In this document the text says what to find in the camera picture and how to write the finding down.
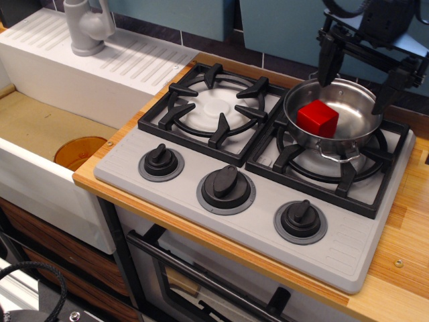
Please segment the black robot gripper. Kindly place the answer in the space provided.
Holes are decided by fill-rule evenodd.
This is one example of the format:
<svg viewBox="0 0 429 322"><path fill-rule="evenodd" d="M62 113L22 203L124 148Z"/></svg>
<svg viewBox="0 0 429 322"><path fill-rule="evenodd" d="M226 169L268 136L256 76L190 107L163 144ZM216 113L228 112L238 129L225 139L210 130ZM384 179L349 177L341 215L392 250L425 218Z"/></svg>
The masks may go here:
<svg viewBox="0 0 429 322"><path fill-rule="evenodd" d="M372 114L384 113L402 91L423 83L428 50L408 35L413 19L428 25L420 1L363 1L354 11L336 1L323 3L326 20L318 32L320 86L336 78L345 54L387 73Z"/></svg>

